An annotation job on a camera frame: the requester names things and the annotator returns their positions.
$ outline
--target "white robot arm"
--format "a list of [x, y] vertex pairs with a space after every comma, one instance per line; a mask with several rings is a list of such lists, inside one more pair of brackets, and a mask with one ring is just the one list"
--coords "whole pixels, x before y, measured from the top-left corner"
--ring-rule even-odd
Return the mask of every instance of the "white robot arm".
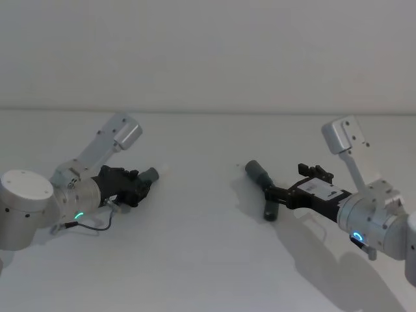
[[332, 183], [333, 175], [320, 166], [299, 164], [306, 177], [291, 188], [274, 186], [267, 172], [256, 161], [246, 171], [265, 193], [264, 218], [274, 221], [278, 205], [289, 209], [307, 207], [337, 222], [350, 240], [375, 260], [377, 251], [396, 260], [406, 260], [405, 275], [416, 286], [416, 214], [409, 216], [404, 201], [371, 162], [371, 145], [365, 140], [353, 116], [340, 118], [322, 127], [333, 154], [346, 163], [358, 192], [352, 194]]
[[115, 114], [80, 156], [60, 165], [50, 181], [27, 170], [6, 172], [0, 179], [0, 250], [28, 247], [38, 228], [84, 226], [77, 220], [113, 196], [115, 204], [136, 207], [158, 180], [157, 171], [138, 174], [103, 165], [141, 134], [136, 120]]

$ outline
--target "black cable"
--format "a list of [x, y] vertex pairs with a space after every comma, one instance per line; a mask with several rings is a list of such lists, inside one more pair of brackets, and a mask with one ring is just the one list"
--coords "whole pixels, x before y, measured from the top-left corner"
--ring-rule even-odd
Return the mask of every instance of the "black cable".
[[88, 226], [86, 224], [78, 223], [76, 221], [65, 223], [64, 227], [66, 229], [69, 229], [69, 228], [72, 228], [74, 226], [81, 226], [81, 227], [86, 228], [86, 229], [92, 229], [93, 231], [106, 231], [111, 227], [111, 221], [112, 221], [113, 216], [114, 216], [114, 209], [111, 210], [110, 218], [109, 218], [109, 224], [106, 227], [103, 227], [103, 228]]

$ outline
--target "white wall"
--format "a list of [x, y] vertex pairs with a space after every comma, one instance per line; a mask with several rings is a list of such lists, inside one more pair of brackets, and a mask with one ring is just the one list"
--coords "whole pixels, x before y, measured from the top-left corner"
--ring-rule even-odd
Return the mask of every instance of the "white wall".
[[2, 0], [0, 107], [416, 112], [412, 0]]

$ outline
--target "green led light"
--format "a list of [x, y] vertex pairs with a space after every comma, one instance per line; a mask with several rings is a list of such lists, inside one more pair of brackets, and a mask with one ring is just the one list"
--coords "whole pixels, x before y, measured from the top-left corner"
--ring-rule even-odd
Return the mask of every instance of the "green led light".
[[79, 217], [81, 217], [82, 215], [84, 215], [84, 213], [77, 213], [74, 217], [74, 219], [78, 219]]

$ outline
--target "wire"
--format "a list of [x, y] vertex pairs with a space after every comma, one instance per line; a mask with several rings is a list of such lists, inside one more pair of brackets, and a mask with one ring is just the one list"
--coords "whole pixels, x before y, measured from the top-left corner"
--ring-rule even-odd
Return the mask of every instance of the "wire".
[[111, 209], [110, 218], [109, 218], [109, 224], [106, 227], [102, 227], [102, 228], [92, 227], [92, 226], [88, 226], [86, 224], [82, 224], [82, 223], [78, 223], [78, 222], [68, 222], [68, 223], [65, 223], [64, 224], [64, 227], [66, 229], [69, 229], [69, 228], [72, 228], [74, 226], [81, 226], [83, 228], [91, 229], [93, 231], [106, 231], [106, 230], [108, 230], [111, 227], [111, 221], [112, 221], [112, 218], [114, 216], [114, 212], [115, 212], [115, 210], [114, 209]]

